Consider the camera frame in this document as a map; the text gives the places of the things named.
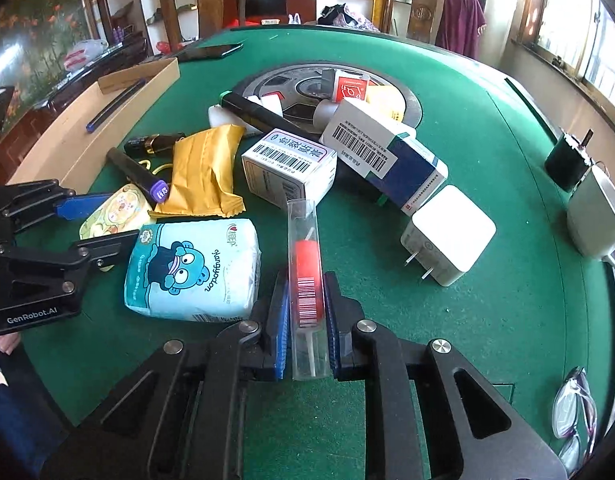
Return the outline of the person's left hand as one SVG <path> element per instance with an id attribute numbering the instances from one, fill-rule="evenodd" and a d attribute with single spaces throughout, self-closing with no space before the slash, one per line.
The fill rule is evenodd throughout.
<path id="1" fill-rule="evenodd" d="M 0 335 L 0 352 L 10 356 L 12 352 L 20 345 L 20 342 L 20 333 Z"/>

